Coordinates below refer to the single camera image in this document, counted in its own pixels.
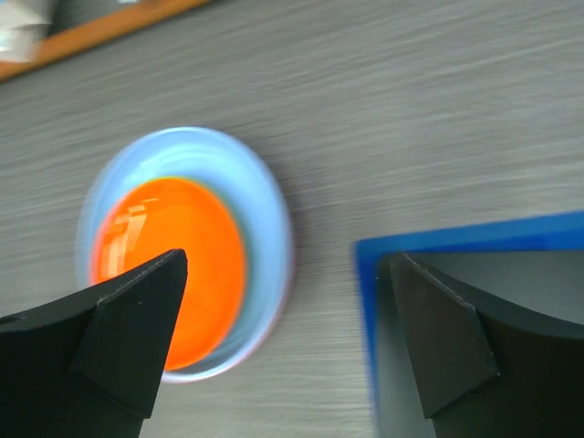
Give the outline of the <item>light blue plate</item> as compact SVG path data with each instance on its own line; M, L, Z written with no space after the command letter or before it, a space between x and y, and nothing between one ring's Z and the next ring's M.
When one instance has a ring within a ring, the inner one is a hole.
M287 203L265 163L238 139L218 130L177 127L152 132L123 148L100 172L83 204L76 236L78 284L87 287L97 231L128 191L156 177L178 176L217 193L235 214L245 245L294 234Z

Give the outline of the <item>orange plate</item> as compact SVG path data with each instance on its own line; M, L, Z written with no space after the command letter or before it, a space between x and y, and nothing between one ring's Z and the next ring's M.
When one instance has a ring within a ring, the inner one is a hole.
M245 246L228 208L209 189L186 178L145 182L109 209L95 236L88 269L91 282L98 283L177 248L187 256L188 273L167 371L210 354L242 308Z

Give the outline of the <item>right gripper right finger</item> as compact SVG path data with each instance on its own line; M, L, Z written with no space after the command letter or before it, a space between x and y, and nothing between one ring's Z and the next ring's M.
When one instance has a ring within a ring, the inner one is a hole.
M583 327L408 254L391 286L425 418L439 437L580 437Z

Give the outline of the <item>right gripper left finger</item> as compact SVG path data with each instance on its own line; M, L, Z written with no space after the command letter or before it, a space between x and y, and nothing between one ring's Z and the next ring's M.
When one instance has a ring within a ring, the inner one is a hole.
M137 437L152 415L183 300L173 249L1 319L4 437Z

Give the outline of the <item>pink plate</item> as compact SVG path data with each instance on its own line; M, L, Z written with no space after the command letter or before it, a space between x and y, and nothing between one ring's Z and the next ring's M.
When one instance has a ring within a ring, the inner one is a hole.
M289 238L261 243L251 238L244 304L226 338L193 365L165 371L162 382L184 384L222 374L246 360L266 340L278 322L289 296L294 274L294 248Z

